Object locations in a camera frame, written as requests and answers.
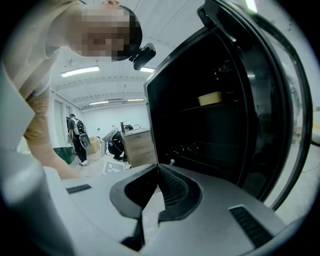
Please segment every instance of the fluorescent light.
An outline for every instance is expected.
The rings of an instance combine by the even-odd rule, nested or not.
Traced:
[[[127,102],[141,102],[144,101],[144,98],[135,98],[135,99],[128,99]]]
[[[153,71],[155,71],[155,69],[154,68],[148,68],[148,67],[142,67],[140,69],[140,71],[152,73]]]
[[[92,102],[92,103],[89,103],[89,105],[98,105],[103,103],[109,103],[109,101]]]
[[[99,71],[99,66],[91,66],[91,67],[85,67],[85,68],[79,68],[76,70],[68,71],[65,73],[61,73],[61,76],[63,78],[82,74],[82,73],[87,73],[87,72],[93,72],[93,71]]]
[[[257,6],[256,6],[256,2],[255,0],[245,0],[246,2],[246,6],[248,7],[248,9],[250,9],[253,12],[257,12]]]

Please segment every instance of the white ceiling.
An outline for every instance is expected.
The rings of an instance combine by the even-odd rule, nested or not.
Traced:
[[[84,0],[87,4],[102,0]],[[156,68],[173,49],[203,27],[197,9],[205,0],[120,0],[120,4],[134,11],[143,32],[141,46],[153,43],[156,56],[146,65]],[[256,0],[258,12],[288,33],[290,19],[268,0]],[[76,68],[99,65],[99,71],[62,78],[61,73]],[[61,48],[52,68],[52,89],[81,109],[92,108],[89,103],[111,99],[144,98],[143,83],[150,73],[136,71],[132,62],[111,62],[110,58],[84,58],[68,48]]]

